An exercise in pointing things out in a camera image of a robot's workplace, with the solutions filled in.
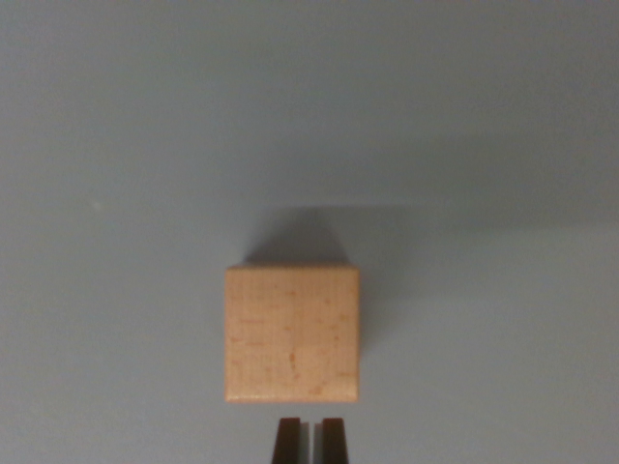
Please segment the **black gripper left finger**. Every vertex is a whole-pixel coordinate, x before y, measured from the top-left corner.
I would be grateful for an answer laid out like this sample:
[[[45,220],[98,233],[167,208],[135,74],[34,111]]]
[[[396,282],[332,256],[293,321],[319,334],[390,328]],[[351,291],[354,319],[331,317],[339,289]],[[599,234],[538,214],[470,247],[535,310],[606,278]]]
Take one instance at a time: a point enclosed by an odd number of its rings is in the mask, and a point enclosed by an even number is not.
[[[280,419],[272,464],[309,464],[310,426],[300,418]]]

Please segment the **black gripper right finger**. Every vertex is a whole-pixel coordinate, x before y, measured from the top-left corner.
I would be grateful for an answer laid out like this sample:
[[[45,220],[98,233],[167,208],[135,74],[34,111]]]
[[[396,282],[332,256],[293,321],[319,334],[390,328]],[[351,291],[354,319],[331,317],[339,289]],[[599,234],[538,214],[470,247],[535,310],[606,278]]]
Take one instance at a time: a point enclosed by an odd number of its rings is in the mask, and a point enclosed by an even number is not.
[[[342,418],[327,418],[313,430],[314,464],[348,464],[345,425]]]

